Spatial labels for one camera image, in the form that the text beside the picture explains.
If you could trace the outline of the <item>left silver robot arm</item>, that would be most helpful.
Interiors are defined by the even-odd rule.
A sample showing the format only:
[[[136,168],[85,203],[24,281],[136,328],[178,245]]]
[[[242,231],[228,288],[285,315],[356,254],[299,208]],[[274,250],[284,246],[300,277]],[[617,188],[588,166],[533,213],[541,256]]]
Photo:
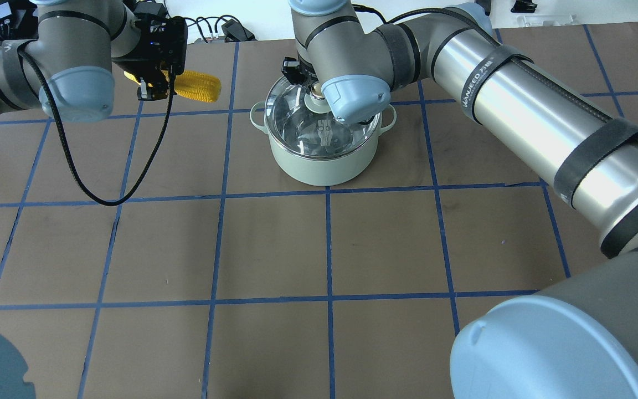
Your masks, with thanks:
[[[144,83],[157,76],[161,67],[181,71],[161,57],[175,57],[178,48],[153,39],[149,28],[121,1],[37,1],[39,10],[36,39],[0,42],[0,282],[13,240],[20,226],[33,222],[28,238],[46,260],[71,249],[57,265],[64,270],[96,260],[106,273],[109,256],[102,252],[101,238],[93,238],[84,217],[96,223],[108,222],[113,242],[119,224],[119,206],[137,191],[132,185],[121,199],[104,200],[82,190],[92,201],[110,206],[109,211],[74,207],[71,210],[25,208],[30,185],[45,144],[56,129],[73,179],[81,184],[73,163],[63,121],[101,121],[111,114],[115,81],[113,64],[134,71]],[[33,398],[35,386],[24,377],[28,366],[20,351],[0,335],[0,398]]]

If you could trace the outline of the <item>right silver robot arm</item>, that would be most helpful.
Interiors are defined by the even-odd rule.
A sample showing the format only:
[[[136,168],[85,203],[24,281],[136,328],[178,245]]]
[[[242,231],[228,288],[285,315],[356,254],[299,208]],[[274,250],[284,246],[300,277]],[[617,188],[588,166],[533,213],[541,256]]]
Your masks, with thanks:
[[[638,398],[638,125],[499,43],[478,3],[411,11],[370,33],[350,1],[289,7],[300,76],[334,121],[369,121],[393,91],[432,79],[599,230],[605,263],[461,329],[454,397]]]

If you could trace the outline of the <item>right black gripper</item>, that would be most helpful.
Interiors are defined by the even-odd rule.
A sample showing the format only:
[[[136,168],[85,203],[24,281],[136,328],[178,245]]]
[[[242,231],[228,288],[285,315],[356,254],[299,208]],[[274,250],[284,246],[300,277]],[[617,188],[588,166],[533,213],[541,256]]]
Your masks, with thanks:
[[[282,61],[281,73],[290,84],[311,88],[317,83],[317,75],[311,63],[303,58],[285,57]]]

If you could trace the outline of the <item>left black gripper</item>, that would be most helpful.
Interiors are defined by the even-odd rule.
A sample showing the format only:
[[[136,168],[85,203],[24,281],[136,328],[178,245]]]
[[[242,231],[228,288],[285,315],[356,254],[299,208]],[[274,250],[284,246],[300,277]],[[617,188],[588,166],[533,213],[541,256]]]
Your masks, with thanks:
[[[136,2],[132,7],[132,28],[140,31],[137,45],[126,55],[126,73],[141,80],[139,101],[169,98],[169,83],[164,72],[180,76],[187,60],[187,21],[182,16],[168,16],[158,2]]]

